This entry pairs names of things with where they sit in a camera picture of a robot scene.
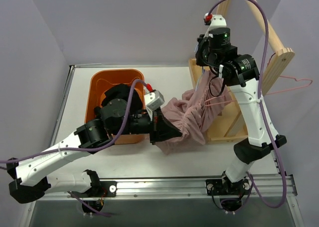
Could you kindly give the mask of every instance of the wooden frame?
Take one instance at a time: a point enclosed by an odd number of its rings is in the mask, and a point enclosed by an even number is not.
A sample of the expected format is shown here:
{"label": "wooden frame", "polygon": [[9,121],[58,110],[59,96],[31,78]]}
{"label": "wooden frame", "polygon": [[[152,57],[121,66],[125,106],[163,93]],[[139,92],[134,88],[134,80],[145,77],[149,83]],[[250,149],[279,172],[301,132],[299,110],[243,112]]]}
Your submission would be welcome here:
{"label": "wooden frame", "polygon": [[[256,18],[260,28],[265,34],[265,26],[259,10],[250,2],[246,1],[254,17]],[[217,7],[217,14],[223,16],[227,15],[230,0],[221,3]],[[295,53],[291,48],[284,47],[275,30],[268,22],[269,28],[269,45],[274,51],[271,62],[269,63],[266,71],[264,72],[262,92],[266,95],[278,77],[287,67],[289,62],[293,59]],[[192,78],[193,86],[201,75],[201,68],[196,66],[195,59],[189,60],[189,70]],[[233,142],[240,141],[247,138],[247,128],[244,118],[241,114],[237,102],[228,104],[222,111],[222,115],[218,116],[206,132],[206,139],[208,142]]]}

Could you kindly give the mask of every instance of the wooden beam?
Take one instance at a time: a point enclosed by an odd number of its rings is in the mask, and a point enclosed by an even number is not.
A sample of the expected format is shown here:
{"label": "wooden beam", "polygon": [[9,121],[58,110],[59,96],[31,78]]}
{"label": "wooden beam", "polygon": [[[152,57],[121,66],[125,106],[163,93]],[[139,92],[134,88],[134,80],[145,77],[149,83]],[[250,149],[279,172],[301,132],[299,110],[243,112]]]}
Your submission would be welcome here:
{"label": "wooden beam", "polygon": [[[266,95],[270,88],[274,85],[278,77],[288,66],[289,62],[295,56],[294,51],[291,48],[283,48],[275,53],[271,62],[269,63],[266,71],[264,72],[262,92]],[[237,114],[233,123],[231,124],[226,136],[234,136],[238,131],[243,129],[245,125],[244,118],[241,112]]]}
{"label": "wooden beam", "polygon": [[[265,34],[265,24],[264,24],[264,20],[263,17],[260,13],[260,11],[258,10],[258,8],[251,2],[246,1],[251,12],[253,13],[253,15],[255,16],[260,28],[262,29],[262,31]],[[269,45],[271,46],[272,50],[274,52],[277,52],[281,49],[284,49],[284,45],[282,44],[282,42],[280,41],[279,37],[277,36],[275,30],[273,29],[273,27],[271,26],[271,24],[268,22],[268,29],[269,29]]]}
{"label": "wooden beam", "polygon": [[218,5],[216,14],[220,14],[223,17],[226,17],[229,4],[230,0],[227,0]]}

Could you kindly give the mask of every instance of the bolt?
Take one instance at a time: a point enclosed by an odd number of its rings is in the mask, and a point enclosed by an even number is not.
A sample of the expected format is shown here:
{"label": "bolt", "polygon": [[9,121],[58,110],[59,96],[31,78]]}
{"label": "bolt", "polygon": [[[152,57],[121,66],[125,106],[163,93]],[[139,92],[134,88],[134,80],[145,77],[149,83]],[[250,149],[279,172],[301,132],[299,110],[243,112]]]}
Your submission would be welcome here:
{"label": "bolt", "polygon": [[244,187],[245,190],[249,190],[249,188],[250,188],[248,183],[244,183],[243,187]]}
{"label": "bolt", "polygon": [[212,190],[214,189],[214,185],[213,185],[213,184],[208,184],[208,185],[207,185],[207,189],[208,189],[209,191],[212,191]]}
{"label": "bolt", "polygon": [[114,193],[116,191],[116,187],[115,186],[110,186],[110,192]]}

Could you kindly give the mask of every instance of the pink cloth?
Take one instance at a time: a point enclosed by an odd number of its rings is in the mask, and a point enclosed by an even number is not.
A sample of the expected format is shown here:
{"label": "pink cloth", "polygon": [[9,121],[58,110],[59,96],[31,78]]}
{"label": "pink cloth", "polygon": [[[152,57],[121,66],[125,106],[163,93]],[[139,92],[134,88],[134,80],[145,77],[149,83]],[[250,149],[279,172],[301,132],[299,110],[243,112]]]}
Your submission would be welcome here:
{"label": "pink cloth", "polygon": [[[196,144],[205,144],[203,133],[227,103],[207,107],[205,104],[231,100],[225,88],[220,97],[205,103],[205,100],[213,98],[208,87],[212,77],[214,77],[212,72],[205,71],[196,91],[195,89],[186,91],[182,95],[182,100],[173,98],[161,109],[164,116],[183,134],[181,137],[156,143],[165,154],[194,149]],[[216,78],[211,81],[210,85],[211,91],[217,96],[222,87],[222,80]]]}

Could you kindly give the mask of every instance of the white table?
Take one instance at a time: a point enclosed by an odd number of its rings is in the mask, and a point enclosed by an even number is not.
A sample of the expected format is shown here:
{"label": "white table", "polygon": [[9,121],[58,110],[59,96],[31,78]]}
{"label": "white table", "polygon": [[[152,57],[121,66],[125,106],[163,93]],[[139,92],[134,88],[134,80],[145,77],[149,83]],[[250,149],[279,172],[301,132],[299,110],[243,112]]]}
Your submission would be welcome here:
{"label": "white table", "polygon": [[[92,76],[101,70],[118,68],[101,65],[75,68],[56,141],[61,141],[84,124]],[[173,97],[181,98],[183,92],[192,88],[188,67],[133,68],[142,72],[145,81],[153,88],[160,90],[166,102]],[[220,176],[234,156],[233,143],[206,145],[192,152],[164,155],[158,147],[145,140],[138,144],[112,146],[76,160],[58,172],[90,169],[96,171],[100,178]],[[257,161],[251,172],[254,175],[278,173],[271,155]]]}

